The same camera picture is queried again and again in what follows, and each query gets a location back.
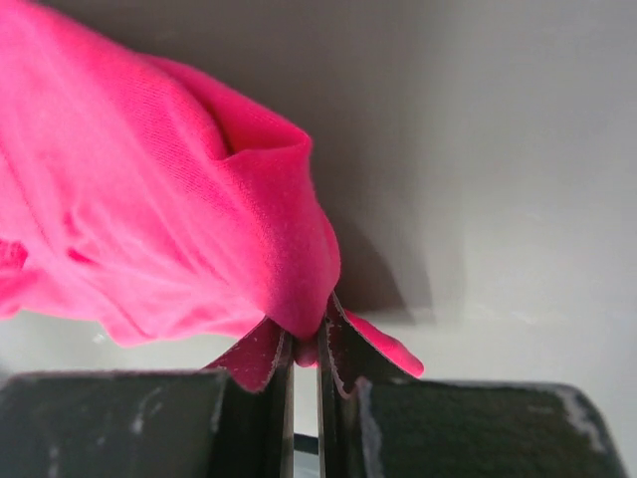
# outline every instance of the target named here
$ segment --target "black object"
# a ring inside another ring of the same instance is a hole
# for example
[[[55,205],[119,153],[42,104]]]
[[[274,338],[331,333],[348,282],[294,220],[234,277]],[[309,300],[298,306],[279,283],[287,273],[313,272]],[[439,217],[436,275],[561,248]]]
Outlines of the black object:
[[[0,477],[291,477],[292,346],[264,320],[196,372],[18,375],[0,390]],[[416,380],[334,296],[318,355],[326,478],[626,476],[570,386]]]

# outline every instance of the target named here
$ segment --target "towel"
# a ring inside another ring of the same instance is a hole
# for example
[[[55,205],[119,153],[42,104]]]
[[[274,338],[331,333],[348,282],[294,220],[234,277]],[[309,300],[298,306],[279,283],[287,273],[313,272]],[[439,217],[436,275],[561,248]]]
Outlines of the towel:
[[[97,320],[123,346],[241,337],[267,316],[310,340],[340,269],[311,150],[194,68],[0,0],[0,316]]]

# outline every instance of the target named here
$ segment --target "pink cloth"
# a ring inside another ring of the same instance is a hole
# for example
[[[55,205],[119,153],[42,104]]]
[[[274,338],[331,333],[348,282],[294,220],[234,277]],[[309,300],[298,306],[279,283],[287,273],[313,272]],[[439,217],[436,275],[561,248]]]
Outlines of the pink cloth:
[[[340,267],[311,148],[193,68],[0,0],[0,315],[99,320],[122,345],[264,315],[310,338]]]

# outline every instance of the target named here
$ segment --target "gray background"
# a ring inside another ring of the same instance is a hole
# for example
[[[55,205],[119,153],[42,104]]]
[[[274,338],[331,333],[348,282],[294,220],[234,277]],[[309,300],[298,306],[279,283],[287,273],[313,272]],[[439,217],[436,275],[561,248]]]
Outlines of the gray background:
[[[581,387],[637,473],[637,2],[50,3],[308,130],[343,303],[431,378]],[[0,368],[197,367],[231,343],[121,350],[22,314]],[[304,370],[298,431],[315,409]]]

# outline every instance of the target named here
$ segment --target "gray surface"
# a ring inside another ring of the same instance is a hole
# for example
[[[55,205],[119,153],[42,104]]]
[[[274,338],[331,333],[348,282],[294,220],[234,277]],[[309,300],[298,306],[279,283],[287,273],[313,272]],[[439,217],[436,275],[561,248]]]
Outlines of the gray surface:
[[[430,377],[582,387],[637,473],[637,2],[56,3],[305,127],[344,305]],[[1,367],[200,366],[229,344],[96,332],[22,317]]]

